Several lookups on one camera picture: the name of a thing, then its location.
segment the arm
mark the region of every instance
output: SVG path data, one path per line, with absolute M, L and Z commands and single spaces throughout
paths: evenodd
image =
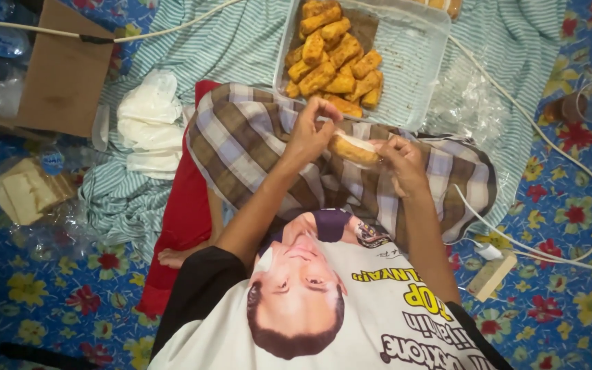
M 315 122 L 316 118 L 329 118 Z M 239 257 L 251 268 L 259 242 L 280 208 L 287 190 L 308 163 L 314 161 L 328 145 L 335 131 L 333 122 L 342 120 L 341 113 L 326 100 L 313 97 L 300 112 L 284 153 L 218 238 L 216 246 Z
M 410 264 L 438 298 L 460 304 L 421 152 L 407 139 L 396 135 L 375 146 L 391 165 L 392 182 L 403 202 Z

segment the white t-shirt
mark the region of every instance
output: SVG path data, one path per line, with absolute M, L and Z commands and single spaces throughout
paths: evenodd
M 389 236 L 349 213 L 302 214 L 260 255 L 149 369 L 494 369 Z

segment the food tray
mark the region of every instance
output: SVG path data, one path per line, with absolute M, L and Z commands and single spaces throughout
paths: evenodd
M 358 38 L 365 53 L 373 44 L 374 49 L 383 57 L 383 62 L 378 66 L 384 75 L 383 94 L 378 106 L 374 110 L 363 109 L 364 115 L 361 119 L 346 117 L 410 131 L 418 130 L 431 102 L 437 73 L 440 71 L 440 63 L 445 53 L 451 29 L 449 15 L 411 0 L 339 2 L 345 15 L 361 13 L 366 20 L 362 23 L 369 23 L 368 26 L 358 24 L 357 16 L 351 19 L 347 15 L 351 24 L 349 32 Z M 285 56 L 289 50 L 300 44 L 298 28 L 304 3 L 305 0 L 292 0 L 280 44 L 273 89 L 284 97 L 287 97 L 284 89 L 289 82 Z M 375 37 L 367 40 L 373 31 Z

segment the printed face on shirt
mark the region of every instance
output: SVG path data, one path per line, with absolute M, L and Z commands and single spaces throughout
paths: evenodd
M 343 321 L 346 288 L 310 233 L 274 242 L 266 272 L 251 277 L 248 319 L 255 344 L 291 359 L 323 350 Z

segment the foot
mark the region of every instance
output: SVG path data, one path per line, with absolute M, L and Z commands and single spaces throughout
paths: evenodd
M 182 267 L 182 264 L 187 257 L 208 246 L 209 242 L 204 242 L 193 248 L 186 249 L 185 251 L 176 251 L 166 248 L 159 252 L 157 259 L 159 260 L 159 265 L 168 266 L 171 269 L 179 269 Z

